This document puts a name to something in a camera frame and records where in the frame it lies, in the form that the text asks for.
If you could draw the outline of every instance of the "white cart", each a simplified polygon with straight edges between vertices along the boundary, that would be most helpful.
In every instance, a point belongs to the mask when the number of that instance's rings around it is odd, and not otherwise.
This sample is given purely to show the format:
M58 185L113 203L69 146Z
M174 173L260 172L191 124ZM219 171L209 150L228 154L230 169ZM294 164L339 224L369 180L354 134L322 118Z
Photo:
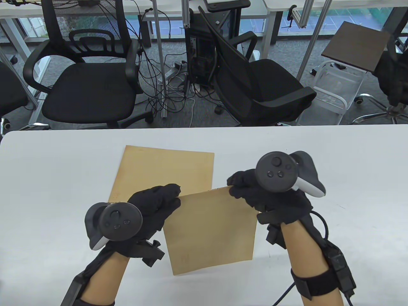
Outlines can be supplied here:
M339 69L336 64L346 67ZM353 104L367 72L334 60L323 62L313 89L317 92L312 105L296 120L296 125L338 125Z

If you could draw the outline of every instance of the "glass window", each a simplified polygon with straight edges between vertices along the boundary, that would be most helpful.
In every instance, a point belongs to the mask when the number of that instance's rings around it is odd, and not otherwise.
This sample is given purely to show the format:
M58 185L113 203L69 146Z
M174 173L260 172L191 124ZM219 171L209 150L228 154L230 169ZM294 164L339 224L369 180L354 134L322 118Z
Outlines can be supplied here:
M169 28L168 20L160 20L159 25L160 25L160 34L162 38L168 38L169 32L170 32L170 35L184 34L182 20L170 20L171 28ZM152 27L153 27L153 34L156 35L156 24L154 21L152 21Z
M391 13L392 8L373 8L373 9L336 9L329 10L324 21L320 34L335 34L344 21L359 24L375 30L381 30L385 21ZM312 11L306 28L300 29L295 22L289 28L290 21L287 20L288 12L284 12L280 35L311 35L319 19L320 11Z
M7 36L3 33L3 30L0 28L0 39L7 39Z
M134 36L133 31L139 32L139 20L137 16L127 16L126 18L129 33ZM19 18L19 20L28 37L48 37L44 18ZM109 20L104 16L98 18L95 16L81 16L67 19L67 24L71 30L82 29L84 26L89 29L104 29L108 23Z
M265 19L241 19L239 23L239 32L245 33L252 31L254 33L262 33L264 29Z

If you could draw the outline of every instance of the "black glove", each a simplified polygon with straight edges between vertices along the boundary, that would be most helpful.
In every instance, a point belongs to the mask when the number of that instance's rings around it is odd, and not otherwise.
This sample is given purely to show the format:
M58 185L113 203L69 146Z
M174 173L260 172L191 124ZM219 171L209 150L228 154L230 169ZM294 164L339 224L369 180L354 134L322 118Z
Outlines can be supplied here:
M168 184L136 192L128 203L136 206L143 216L142 227L131 239L125 241L109 241L106 246L126 257L145 257L140 246L146 246L157 231L163 228L164 221L180 207L180 186Z
M255 169L238 171L227 180L227 185L232 186L229 190L231 196L244 198L251 207L261 212L257 216L261 224L293 223L313 209L301 190L272 193L263 189L255 177Z

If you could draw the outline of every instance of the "cardboard sheet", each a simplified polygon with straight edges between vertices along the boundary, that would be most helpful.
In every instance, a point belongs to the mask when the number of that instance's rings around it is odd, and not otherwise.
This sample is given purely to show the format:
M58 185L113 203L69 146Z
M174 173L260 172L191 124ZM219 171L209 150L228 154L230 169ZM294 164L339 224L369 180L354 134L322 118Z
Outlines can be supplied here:
M229 187L180 197L164 224L174 275L252 260L257 211Z
M211 190L214 153L126 146L109 202L126 202L137 191L178 184L181 194Z

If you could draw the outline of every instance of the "office chair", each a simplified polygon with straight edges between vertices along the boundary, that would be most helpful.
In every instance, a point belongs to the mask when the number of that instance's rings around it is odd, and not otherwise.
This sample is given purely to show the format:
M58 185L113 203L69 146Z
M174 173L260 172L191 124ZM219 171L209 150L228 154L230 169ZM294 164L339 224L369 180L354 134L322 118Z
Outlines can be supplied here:
M372 95L363 93L355 97L354 102L361 104L364 100L372 102L382 112L364 115L354 119L350 124L359 124L373 118L390 118L393 124L398 124L397 118L408 121L404 110L408 104L408 50L403 54L395 51L395 40L387 44L373 75L378 79L380 89L387 95L390 106L386 106Z
M0 141L7 130L11 128L10 121L3 116L26 106L29 102L27 94L15 73L0 62ZM32 130L35 128L49 129L48 124L34 123L26 125L20 131Z
M216 66L212 75L215 91L225 108L242 126L269 126L294 121L316 97L294 76L272 60L249 62L257 42L253 32L227 41L198 8L213 36ZM250 40L246 56L237 45Z
M145 119L151 111L128 118L136 94L143 93L138 80L137 40L131 39L122 0L42 0L49 39L41 43L25 63L23 76L28 85L48 95L43 115L67 123L106 123L108 128L126 128ZM34 80L37 61L60 55L75 64L66 68L52 88ZM84 57L113 56L125 63L86 63Z

